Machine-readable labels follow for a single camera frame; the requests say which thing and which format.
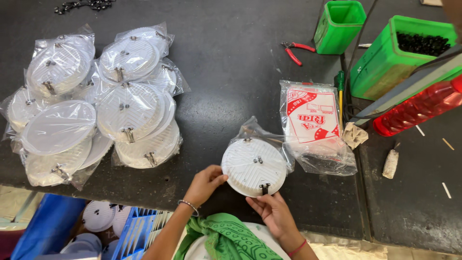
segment table surface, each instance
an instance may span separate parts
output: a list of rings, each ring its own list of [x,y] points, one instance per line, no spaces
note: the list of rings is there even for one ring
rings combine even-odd
[[[279,44],[307,43],[315,29],[320,2],[237,0],[117,1],[104,12],[89,8],[53,14],[57,1],[12,1],[2,4],[0,43],[4,75],[0,98],[23,84],[34,40],[70,33],[88,23],[96,34],[97,57],[117,33],[167,22],[175,41],[168,56],[192,91],[175,97],[176,121],[184,143],[180,154],[152,169],[111,167],[106,155],[83,191],[70,185],[31,187],[8,141],[0,146],[0,183],[159,210],[174,210],[194,174],[220,164],[240,125],[255,115],[267,131],[282,134],[279,80],[333,83],[340,70],[338,56],[294,50],[304,63],[297,66]],[[19,8],[20,12],[11,12]],[[4,129],[1,120],[0,129]],[[297,165],[281,188],[302,230],[362,239],[363,220],[356,176],[320,176]],[[217,189],[201,208],[203,215],[231,213],[242,221],[261,222],[244,196],[229,185]]]
[[[458,107],[420,124],[425,136],[412,127],[383,137],[368,127],[369,140],[359,150],[373,241],[462,254],[461,114]],[[382,176],[383,165],[398,143],[390,180]]]

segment black cable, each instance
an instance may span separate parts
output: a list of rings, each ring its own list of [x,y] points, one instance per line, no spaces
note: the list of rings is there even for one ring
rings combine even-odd
[[[358,119],[373,119],[373,118],[377,118],[383,114],[385,114],[386,112],[390,111],[394,106],[390,107],[389,109],[385,110],[385,111],[382,111],[382,112],[379,112],[379,113],[375,113],[375,114],[371,114],[371,115],[367,115],[367,116],[364,116],[364,117],[360,117],[360,116],[356,116],[352,113],[352,111],[348,111],[348,108],[350,107],[356,107],[357,109],[360,109],[362,110],[360,107],[356,106],[356,105],[353,105],[353,104],[349,104],[347,101],[348,101],[348,98],[351,99],[351,92],[350,92],[350,71],[351,71],[351,67],[353,65],[353,61],[354,61],[354,57],[356,56],[356,51],[358,50],[358,47],[359,47],[359,43],[361,41],[361,36],[363,35],[363,31],[364,31],[364,27],[366,26],[367,24],[367,21],[369,20],[369,17],[371,16],[371,13],[372,11],[374,10],[376,4],[377,4],[378,0],[374,0],[374,2],[372,3],[372,6],[371,8],[369,9],[369,12],[367,13],[367,17],[366,17],[366,20],[364,20],[364,23],[363,23],[363,26],[361,27],[361,30],[359,31],[359,34],[358,34],[358,39],[356,41],[356,44],[354,46],[354,50],[353,50],[353,55],[351,57],[351,60],[350,60],[350,63],[348,65],[348,69],[346,70],[346,76],[345,76],[345,91],[344,91],[344,94],[343,94],[343,104],[344,104],[344,108],[343,108],[343,112],[344,112],[344,118],[346,119],[346,121],[350,121],[350,118],[349,117],[353,117],[353,118],[358,118]]]

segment red thread bracelet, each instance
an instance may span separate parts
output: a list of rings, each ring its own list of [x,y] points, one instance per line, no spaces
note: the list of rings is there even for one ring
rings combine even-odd
[[[305,239],[305,241],[303,242],[303,244],[302,244],[301,246],[299,246],[297,249],[293,250],[292,252],[288,253],[287,255],[288,255],[290,258],[292,258],[292,256],[293,256],[296,252],[300,251],[300,249],[302,249],[302,247],[303,247],[305,244],[306,244],[306,239]]]

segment printed label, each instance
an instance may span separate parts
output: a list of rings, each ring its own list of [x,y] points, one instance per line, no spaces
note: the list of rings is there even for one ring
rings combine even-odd
[[[290,135],[299,143],[340,137],[334,93],[289,89],[287,115]]]

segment bangle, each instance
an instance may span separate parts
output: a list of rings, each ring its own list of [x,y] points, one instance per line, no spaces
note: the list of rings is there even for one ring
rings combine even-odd
[[[305,241],[303,241],[303,244],[302,244],[301,246],[299,246],[297,249],[293,250],[292,252],[287,253],[287,255],[288,255],[290,258],[292,258],[292,256],[293,256],[296,252],[300,251],[300,249],[302,249],[302,247],[303,247],[305,244],[306,244],[306,239],[305,239]]]
[[[180,199],[180,200],[178,200],[178,205],[179,205],[181,202],[183,202],[183,203],[185,203],[185,204],[188,204],[191,208],[193,208],[193,210],[196,211],[196,215],[193,214],[193,215],[192,215],[193,217],[198,217],[198,216],[199,216],[199,211],[197,211],[197,209],[196,209],[191,203],[187,202],[186,200]]]

